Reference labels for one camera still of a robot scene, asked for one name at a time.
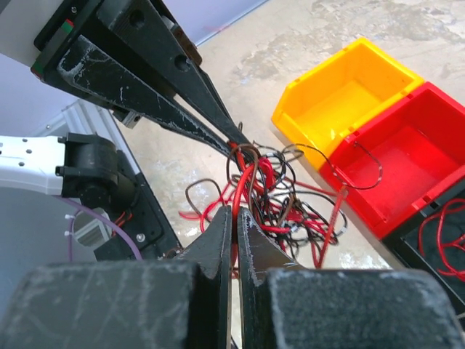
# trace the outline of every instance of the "black bracket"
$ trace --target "black bracket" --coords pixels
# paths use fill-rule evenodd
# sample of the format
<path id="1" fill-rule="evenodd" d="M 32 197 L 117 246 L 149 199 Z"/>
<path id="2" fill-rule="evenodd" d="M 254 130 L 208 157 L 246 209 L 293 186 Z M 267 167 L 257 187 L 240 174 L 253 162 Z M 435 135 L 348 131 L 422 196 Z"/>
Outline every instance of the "black bracket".
<path id="1" fill-rule="evenodd" d="M 87 0 L 71 11 L 73 21 L 63 20 L 66 6 L 35 41 L 41 54 L 31 70 L 43 82 L 145 116 L 227 155 L 225 140 L 175 101 L 177 93 L 227 140 L 248 143 L 162 1 Z"/>

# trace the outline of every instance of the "black wire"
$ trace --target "black wire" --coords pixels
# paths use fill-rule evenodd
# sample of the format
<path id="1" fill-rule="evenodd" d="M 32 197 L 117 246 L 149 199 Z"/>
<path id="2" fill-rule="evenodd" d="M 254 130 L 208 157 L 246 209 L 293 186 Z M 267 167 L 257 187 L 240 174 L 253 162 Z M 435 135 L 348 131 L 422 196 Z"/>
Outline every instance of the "black wire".
<path id="1" fill-rule="evenodd" d="M 317 153 L 319 153 L 325 160 L 326 162 L 328 163 L 328 165 L 330 166 L 331 168 L 331 171 L 333 172 L 334 176 L 336 176 L 336 178 L 343 184 L 345 185 L 346 187 L 348 188 L 352 188 L 352 189 L 355 189 L 355 190 L 368 190 L 368 189 L 373 189 L 375 188 L 382 180 L 383 178 L 383 165 L 381 164 L 381 162 L 367 149 L 365 148 L 363 145 L 361 145 L 359 142 L 354 142 L 354 147 L 360 147 L 363 151 L 365 151 L 367 153 L 368 156 L 370 156 L 374 162 L 376 162 L 376 164 L 378 165 L 378 171 L 379 171 L 379 175 L 378 175 L 378 179 L 376 180 L 376 182 L 372 185 L 369 185 L 367 187 L 357 187 L 356 185 L 350 185 L 349 183 L 347 183 L 344 178 L 341 178 L 339 176 L 339 173 L 336 171 L 336 167 L 331 163 L 331 160 L 324 154 L 324 152 L 322 152 L 320 149 L 318 148 L 315 148 L 315 147 L 312 147 L 311 145 L 308 145 L 308 144 L 304 144 L 304 143 L 293 143 L 293 144 L 290 144 L 288 145 L 287 147 L 285 147 L 283 150 L 287 150 L 288 148 L 290 147 L 304 147 L 304 148 L 309 148 L 309 149 L 312 149 L 313 151 L 316 151 Z"/>

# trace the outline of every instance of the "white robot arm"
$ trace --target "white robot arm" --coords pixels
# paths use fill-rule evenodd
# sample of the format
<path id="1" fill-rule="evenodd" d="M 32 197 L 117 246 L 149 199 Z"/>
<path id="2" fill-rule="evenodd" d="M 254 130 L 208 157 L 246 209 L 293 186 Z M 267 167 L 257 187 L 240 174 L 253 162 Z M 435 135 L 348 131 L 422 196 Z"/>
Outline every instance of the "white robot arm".
<path id="1" fill-rule="evenodd" d="M 0 136 L 0 187 L 61 195 L 56 168 L 64 165 L 65 144 L 58 137 Z"/>

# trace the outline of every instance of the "concrete floor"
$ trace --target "concrete floor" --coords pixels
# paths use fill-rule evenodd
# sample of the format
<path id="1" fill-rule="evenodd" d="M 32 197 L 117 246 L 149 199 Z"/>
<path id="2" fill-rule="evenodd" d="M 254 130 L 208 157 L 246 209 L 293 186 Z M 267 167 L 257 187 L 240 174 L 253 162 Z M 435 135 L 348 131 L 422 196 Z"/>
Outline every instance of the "concrete floor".
<path id="1" fill-rule="evenodd" d="M 203 44 L 203 69 L 210 75 L 236 122 L 250 140 L 282 148 L 285 140 L 270 118 L 288 82 L 359 36 L 465 103 L 465 1 L 451 0 L 269 0 Z M 205 145 L 167 132 L 149 121 L 123 130 L 127 142 L 184 245 L 198 235 L 185 221 L 184 189 L 212 177 L 225 183 L 225 158 Z M 296 164 L 297 177 L 310 184 L 318 176 Z M 215 199 L 209 186 L 195 190 L 199 205 Z M 327 214 L 330 208 L 321 204 Z M 388 268 L 355 224 L 329 249 L 326 268 Z M 310 253 L 299 258 L 311 267 Z M 240 342 L 238 292 L 233 294 L 232 335 Z"/>

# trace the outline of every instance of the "tangled wire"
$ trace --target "tangled wire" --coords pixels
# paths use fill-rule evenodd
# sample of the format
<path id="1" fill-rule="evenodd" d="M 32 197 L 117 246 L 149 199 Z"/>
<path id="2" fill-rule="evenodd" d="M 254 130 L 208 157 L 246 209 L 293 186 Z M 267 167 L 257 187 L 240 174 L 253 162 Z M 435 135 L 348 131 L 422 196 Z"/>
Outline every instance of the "tangled wire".
<path id="1" fill-rule="evenodd" d="M 226 163 L 227 184 L 220 189 L 211 178 L 198 180 L 186 188 L 186 199 L 193 212 L 180 212 L 188 220 L 199 220 L 201 231 L 205 231 L 205 221 L 211 222 L 219 205 L 232 204 L 233 224 L 238 216 L 240 204 L 245 204 L 266 236 L 284 252 L 296 259 L 299 249 L 310 245 L 313 263 L 316 268 L 323 265 L 329 245 L 337 245 L 341 234 L 347 229 L 347 217 L 340 210 L 345 187 L 339 193 L 332 193 L 299 182 L 290 163 L 304 153 L 296 145 L 282 151 L 258 143 L 232 145 Z M 231 160 L 238 165 L 238 174 L 232 174 Z M 218 198 L 201 211 L 190 198 L 190 189 L 203 182 L 213 183 Z M 300 194 L 318 196 L 333 205 L 329 219 L 325 218 L 311 203 L 301 200 Z M 342 228 L 335 231 L 338 215 L 343 220 Z"/>

